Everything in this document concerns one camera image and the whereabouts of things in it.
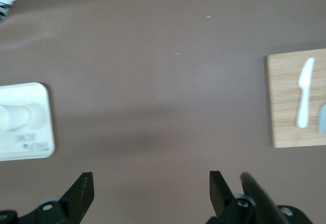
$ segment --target metal bolt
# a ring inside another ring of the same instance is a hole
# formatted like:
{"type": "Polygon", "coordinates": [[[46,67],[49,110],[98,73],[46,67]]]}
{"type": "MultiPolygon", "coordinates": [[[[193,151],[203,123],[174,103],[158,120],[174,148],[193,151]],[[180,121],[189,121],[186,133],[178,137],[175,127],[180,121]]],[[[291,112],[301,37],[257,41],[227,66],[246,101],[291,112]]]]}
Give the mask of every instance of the metal bolt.
{"type": "Polygon", "coordinates": [[[246,208],[246,207],[249,206],[249,204],[248,204],[248,202],[245,201],[245,200],[238,200],[238,206],[241,206],[241,207],[246,208]]]}
{"type": "Polygon", "coordinates": [[[53,207],[52,204],[44,205],[43,208],[42,208],[42,210],[46,211],[46,210],[51,209],[52,207],[53,207]]]}
{"type": "Polygon", "coordinates": [[[293,216],[293,212],[289,208],[282,207],[281,212],[287,216],[293,216]]]}
{"type": "Polygon", "coordinates": [[[7,219],[8,215],[7,214],[2,214],[0,215],[0,220],[7,219]]]}

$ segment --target white plastic knife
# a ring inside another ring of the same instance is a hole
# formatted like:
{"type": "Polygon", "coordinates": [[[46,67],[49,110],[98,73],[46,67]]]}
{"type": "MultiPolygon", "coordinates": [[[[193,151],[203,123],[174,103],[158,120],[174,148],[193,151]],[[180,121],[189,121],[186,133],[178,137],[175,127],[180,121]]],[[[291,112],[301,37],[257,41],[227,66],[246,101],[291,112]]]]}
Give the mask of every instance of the white plastic knife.
{"type": "Polygon", "coordinates": [[[305,128],[309,124],[309,97],[310,97],[310,85],[311,76],[315,63],[315,58],[309,58],[302,67],[298,86],[301,88],[301,100],[299,110],[297,113],[296,126],[299,128],[305,128]]]}

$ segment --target white cylindrical object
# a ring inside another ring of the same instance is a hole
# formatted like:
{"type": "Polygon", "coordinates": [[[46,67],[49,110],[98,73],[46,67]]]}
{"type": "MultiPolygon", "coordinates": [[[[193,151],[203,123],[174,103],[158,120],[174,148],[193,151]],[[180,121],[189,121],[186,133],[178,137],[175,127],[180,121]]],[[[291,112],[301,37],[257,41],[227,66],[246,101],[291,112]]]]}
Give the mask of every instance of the white cylindrical object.
{"type": "Polygon", "coordinates": [[[26,125],[30,120],[30,112],[23,106],[0,106],[0,132],[11,131],[26,125]]]}

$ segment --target cutting board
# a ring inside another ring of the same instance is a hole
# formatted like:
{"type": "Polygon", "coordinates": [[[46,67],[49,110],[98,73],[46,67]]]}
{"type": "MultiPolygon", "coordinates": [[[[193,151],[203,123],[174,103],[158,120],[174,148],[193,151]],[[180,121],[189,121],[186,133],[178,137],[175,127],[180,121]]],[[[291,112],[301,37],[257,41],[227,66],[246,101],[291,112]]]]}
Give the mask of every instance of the cutting board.
{"type": "Polygon", "coordinates": [[[326,103],[326,48],[273,54],[267,57],[273,144],[276,148],[326,145],[319,134],[319,110],[326,103]],[[298,79],[308,58],[315,58],[310,90],[309,125],[296,126],[301,99],[298,79]]]}

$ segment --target knife handle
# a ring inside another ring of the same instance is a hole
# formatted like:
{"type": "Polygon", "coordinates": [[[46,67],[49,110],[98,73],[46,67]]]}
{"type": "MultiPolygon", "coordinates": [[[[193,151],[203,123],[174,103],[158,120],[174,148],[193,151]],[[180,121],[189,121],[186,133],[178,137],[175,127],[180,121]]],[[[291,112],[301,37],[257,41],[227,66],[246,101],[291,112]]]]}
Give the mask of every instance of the knife handle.
{"type": "Polygon", "coordinates": [[[301,101],[296,119],[296,126],[299,128],[305,128],[309,124],[309,90],[310,88],[302,90],[301,101]]]}

